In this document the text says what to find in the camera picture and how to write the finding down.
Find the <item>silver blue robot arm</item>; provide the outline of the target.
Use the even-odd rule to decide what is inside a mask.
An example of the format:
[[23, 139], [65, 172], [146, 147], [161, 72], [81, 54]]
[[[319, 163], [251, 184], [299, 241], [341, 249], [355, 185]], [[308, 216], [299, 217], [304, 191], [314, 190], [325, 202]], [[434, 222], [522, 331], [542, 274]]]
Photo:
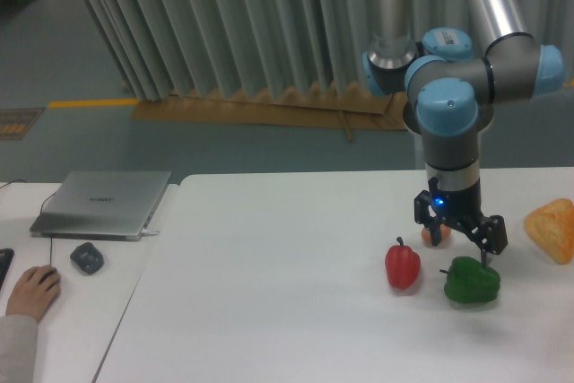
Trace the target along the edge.
[[372, 0], [375, 32], [363, 65], [374, 94], [404, 91], [404, 120], [421, 139], [428, 186], [414, 219], [433, 246], [441, 227], [463, 233], [483, 257], [507, 246], [503, 218], [481, 209], [479, 133], [493, 104], [557, 91], [564, 81], [559, 49], [535, 41], [517, 0], [466, 0], [484, 46], [474, 57], [461, 31], [412, 38], [407, 0]]

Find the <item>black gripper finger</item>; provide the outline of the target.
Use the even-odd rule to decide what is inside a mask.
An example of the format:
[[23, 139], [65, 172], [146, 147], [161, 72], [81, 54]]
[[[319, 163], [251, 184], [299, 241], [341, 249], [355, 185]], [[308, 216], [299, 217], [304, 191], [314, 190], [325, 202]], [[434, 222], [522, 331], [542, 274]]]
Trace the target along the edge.
[[441, 227], [443, 222], [443, 217], [431, 216], [423, 223], [422, 238], [426, 243], [437, 247], [442, 242], [443, 234]]
[[508, 245], [505, 220], [500, 215], [482, 213], [465, 216], [457, 221], [457, 230], [464, 233], [480, 250], [481, 265], [488, 265], [488, 254], [499, 255]]

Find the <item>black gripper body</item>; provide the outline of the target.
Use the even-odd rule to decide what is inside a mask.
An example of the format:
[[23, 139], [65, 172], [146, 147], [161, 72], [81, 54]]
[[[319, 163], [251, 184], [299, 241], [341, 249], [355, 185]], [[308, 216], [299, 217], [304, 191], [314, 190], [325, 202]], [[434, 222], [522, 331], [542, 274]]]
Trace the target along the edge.
[[440, 220], [451, 229], [472, 231], [483, 217], [481, 210], [480, 180], [460, 190], [446, 190], [439, 187], [439, 179], [428, 180], [428, 190], [423, 190], [414, 199], [414, 221], [429, 227]]

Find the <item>beige sleeved forearm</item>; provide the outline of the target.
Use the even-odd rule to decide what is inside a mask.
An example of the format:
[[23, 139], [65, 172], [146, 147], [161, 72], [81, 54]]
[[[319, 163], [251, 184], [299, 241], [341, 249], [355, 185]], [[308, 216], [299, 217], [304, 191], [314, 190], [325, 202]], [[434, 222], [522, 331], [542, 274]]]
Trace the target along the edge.
[[38, 323], [24, 315], [1, 317], [1, 381], [34, 380]]

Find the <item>person's hand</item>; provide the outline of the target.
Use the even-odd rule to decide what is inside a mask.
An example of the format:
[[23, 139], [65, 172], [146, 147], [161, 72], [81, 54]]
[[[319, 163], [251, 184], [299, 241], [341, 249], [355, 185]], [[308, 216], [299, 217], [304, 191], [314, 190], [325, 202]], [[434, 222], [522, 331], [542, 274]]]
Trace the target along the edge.
[[39, 286], [40, 278], [53, 269], [52, 265], [44, 265], [26, 270], [13, 288], [5, 315], [25, 316], [39, 323], [61, 293], [60, 283], [49, 290]]

